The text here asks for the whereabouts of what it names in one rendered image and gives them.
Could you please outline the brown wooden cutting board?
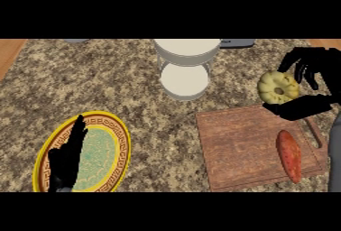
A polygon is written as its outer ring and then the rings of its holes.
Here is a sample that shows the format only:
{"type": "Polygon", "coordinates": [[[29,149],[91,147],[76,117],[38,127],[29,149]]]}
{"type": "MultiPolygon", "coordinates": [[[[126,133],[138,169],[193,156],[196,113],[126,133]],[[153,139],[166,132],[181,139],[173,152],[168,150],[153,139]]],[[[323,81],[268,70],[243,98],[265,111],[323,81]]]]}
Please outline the brown wooden cutting board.
{"type": "Polygon", "coordinates": [[[326,172],[327,143],[309,117],[287,121],[252,105],[196,114],[203,160],[212,191],[230,191],[289,179],[275,148],[278,131],[300,148],[305,177],[326,172]]]}

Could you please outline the pale yellow pattypan squash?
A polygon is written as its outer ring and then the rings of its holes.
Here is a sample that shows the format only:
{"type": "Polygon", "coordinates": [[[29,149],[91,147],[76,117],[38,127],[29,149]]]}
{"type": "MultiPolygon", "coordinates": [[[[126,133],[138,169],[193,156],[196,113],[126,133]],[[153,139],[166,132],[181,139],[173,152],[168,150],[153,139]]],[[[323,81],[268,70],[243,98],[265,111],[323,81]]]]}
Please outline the pale yellow pattypan squash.
{"type": "Polygon", "coordinates": [[[256,83],[261,100],[268,104],[283,104],[297,98],[299,86],[287,72],[268,71],[256,83]]]}

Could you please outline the orange sweet potato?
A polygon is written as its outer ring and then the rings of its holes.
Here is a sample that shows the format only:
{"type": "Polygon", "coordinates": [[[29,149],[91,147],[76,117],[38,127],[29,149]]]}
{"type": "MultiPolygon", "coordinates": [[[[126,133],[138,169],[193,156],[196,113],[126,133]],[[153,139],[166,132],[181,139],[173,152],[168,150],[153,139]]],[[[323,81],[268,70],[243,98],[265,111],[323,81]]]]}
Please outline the orange sweet potato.
{"type": "Polygon", "coordinates": [[[275,148],[283,170],[290,181],[297,183],[300,180],[300,148],[286,130],[278,131],[275,148]]]}

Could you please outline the white tiered basket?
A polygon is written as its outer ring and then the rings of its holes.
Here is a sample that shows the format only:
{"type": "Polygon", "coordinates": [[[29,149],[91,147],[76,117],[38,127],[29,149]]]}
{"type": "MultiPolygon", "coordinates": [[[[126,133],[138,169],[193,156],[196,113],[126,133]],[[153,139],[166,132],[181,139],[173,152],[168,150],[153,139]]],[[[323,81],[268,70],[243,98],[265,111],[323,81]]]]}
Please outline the white tiered basket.
{"type": "Polygon", "coordinates": [[[219,43],[219,39],[153,39],[159,82],[173,99],[193,100],[202,96],[219,43]]]}

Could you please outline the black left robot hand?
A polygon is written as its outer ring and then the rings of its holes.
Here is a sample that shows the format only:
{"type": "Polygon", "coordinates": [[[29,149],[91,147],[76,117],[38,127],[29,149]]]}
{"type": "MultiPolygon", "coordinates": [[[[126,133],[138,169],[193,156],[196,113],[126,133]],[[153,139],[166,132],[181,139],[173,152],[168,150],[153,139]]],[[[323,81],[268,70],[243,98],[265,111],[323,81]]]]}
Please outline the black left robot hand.
{"type": "Polygon", "coordinates": [[[49,167],[48,192],[57,192],[57,188],[72,188],[75,185],[79,153],[86,132],[83,116],[79,115],[75,119],[67,142],[60,148],[52,148],[47,152],[49,167]]]}

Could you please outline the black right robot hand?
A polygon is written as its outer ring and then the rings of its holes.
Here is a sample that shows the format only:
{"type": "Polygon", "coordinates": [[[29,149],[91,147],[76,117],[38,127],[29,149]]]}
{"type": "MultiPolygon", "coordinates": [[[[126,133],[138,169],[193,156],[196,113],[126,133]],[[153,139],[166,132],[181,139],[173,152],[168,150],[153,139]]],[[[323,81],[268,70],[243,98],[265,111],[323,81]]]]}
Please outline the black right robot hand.
{"type": "Polygon", "coordinates": [[[280,118],[293,121],[331,109],[330,104],[341,106],[341,51],[336,48],[293,47],[286,53],[277,71],[293,68],[293,79],[303,79],[312,90],[318,89],[314,74],[320,73],[330,94],[300,96],[283,104],[264,103],[262,107],[280,118]]]}

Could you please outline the grey flat appliance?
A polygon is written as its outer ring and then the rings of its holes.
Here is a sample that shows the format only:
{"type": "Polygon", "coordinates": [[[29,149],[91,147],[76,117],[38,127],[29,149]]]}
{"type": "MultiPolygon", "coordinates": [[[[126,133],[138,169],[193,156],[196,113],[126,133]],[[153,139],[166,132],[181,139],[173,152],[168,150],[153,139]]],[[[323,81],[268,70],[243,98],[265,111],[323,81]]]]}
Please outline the grey flat appliance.
{"type": "Polygon", "coordinates": [[[221,39],[221,49],[240,49],[253,46],[253,39],[221,39]]]}

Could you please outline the yellow patterned plate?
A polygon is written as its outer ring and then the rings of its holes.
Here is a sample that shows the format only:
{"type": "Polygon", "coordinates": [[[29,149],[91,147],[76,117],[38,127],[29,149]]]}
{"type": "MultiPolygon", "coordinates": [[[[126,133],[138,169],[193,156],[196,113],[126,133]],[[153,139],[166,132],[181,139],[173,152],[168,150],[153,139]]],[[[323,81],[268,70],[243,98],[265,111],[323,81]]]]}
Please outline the yellow patterned plate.
{"type": "MultiPolygon", "coordinates": [[[[88,129],[72,192],[110,192],[122,180],[129,165],[129,132],[119,118],[104,111],[82,113],[88,129]]],[[[36,154],[32,173],[35,192],[48,188],[47,151],[67,142],[76,116],[66,120],[47,138],[36,154]]]]}

